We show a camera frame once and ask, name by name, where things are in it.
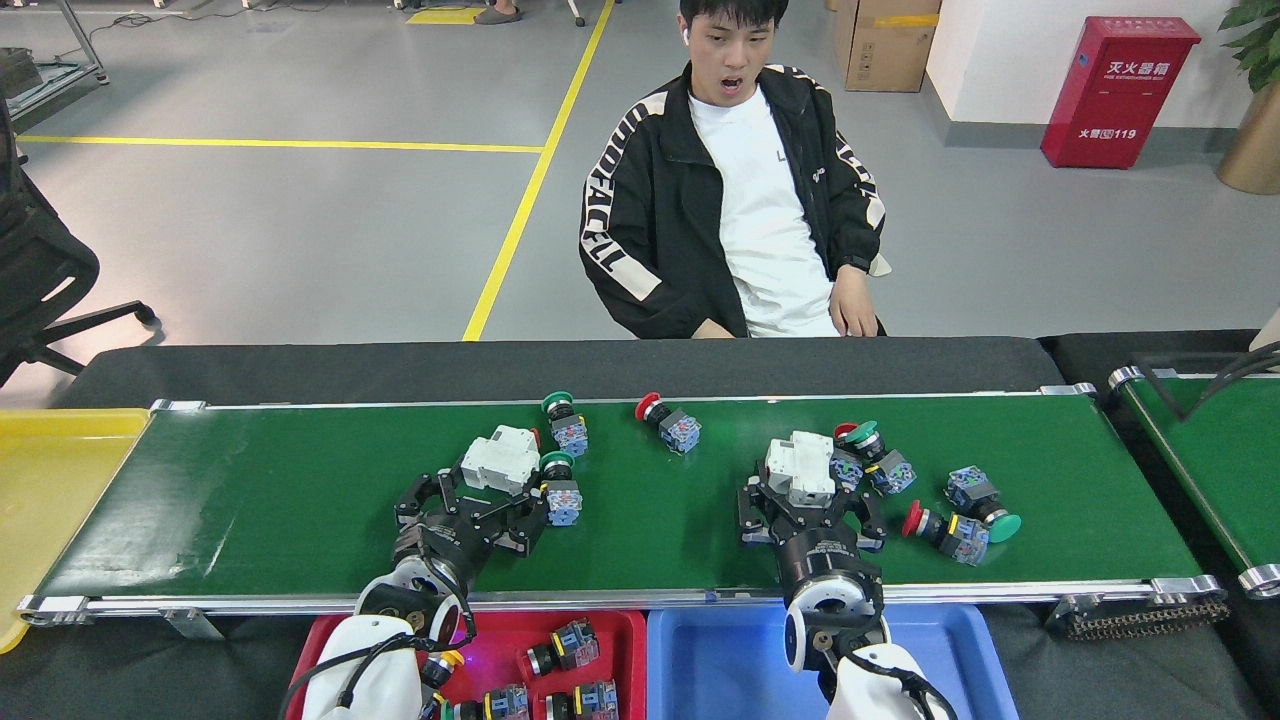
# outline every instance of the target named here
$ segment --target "yellow tray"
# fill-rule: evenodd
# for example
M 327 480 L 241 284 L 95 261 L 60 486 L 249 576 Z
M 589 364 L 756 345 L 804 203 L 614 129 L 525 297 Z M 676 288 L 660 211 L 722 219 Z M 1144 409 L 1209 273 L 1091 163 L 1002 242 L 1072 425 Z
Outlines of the yellow tray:
M 147 424 L 146 410 L 0 411 L 0 653 L 14 610 L 76 537 Z

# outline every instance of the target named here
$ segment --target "black chair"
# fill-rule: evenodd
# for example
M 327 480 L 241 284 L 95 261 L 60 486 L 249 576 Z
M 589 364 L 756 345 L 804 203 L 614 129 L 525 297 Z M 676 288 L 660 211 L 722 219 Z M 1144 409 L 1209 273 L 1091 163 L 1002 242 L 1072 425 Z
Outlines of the black chair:
M 59 340 L 129 314 L 156 323 L 137 301 L 59 322 L 88 295 L 97 272 L 97 256 L 22 170 L 9 108 L 0 101 L 0 386 L 23 363 L 79 374 L 83 365 L 49 347 Z

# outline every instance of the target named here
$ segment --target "potted plant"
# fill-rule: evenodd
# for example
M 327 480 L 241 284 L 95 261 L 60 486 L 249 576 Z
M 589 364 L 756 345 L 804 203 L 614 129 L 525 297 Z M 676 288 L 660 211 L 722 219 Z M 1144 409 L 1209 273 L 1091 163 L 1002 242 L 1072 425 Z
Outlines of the potted plant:
M 1240 72 L 1248 73 L 1253 102 L 1217 177 L 1258 195 L 1280 193 L 1280 0 L 1239 0 L 1219 29 L 1252 29 L 1226 42 Z

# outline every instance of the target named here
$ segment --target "fire extinguisher box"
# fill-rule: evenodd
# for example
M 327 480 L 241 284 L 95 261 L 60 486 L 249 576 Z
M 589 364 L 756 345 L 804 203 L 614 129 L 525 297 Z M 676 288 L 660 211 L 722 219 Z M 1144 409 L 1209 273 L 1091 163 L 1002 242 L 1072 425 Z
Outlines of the fire extinguisher box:
M 1041 150 L 1055 168 L 1132 168 L 1183 61 L 1181 18 L 1085 18 Z

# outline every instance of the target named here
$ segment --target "gray floor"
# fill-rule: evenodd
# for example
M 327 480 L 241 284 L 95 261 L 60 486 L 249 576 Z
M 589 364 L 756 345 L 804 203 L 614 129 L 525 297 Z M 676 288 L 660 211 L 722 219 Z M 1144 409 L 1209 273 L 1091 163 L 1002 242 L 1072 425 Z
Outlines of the gray floor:
M 111 77 L 26 128 L 37 136 L 410 141 L 539 149 L 602 15 L 526 0 L 521 23 L 411 26 L 375 0 L 111 28 Z M 319 3 L 298 4 L 320 9 Z M 150 5 L 77 4 L 87 29 Z M 166 12 L 232 13 L 236 0 Z M 581 273 L 581 181 L 621 114 L 682 67 L 676 3 L 616 5 L 483 340 L 622 338 Z M 1046 336 L 1258 327 L 1280 302 L 1280 197 L 1233 191 L 1212 155 L 1148 154 L 1129 172 L 1053 169 L 1037 150 L 943 147 L 928 97 L 838 90 L 820 3 L 792 3 L 774 50 L 833 90 L 888 208 L 895 273 L 873 284 L 895 334 Z M 73 47 L 51 4 L 0 10 L 0 46 Z M 65 342 L 88 360 L 164 342 L 457 341 L 536 152 L 26 143 L 27 169 L 102 261 L 86 310 L 119 320 Z M 3 407 L 69 378 L 26 366 Z

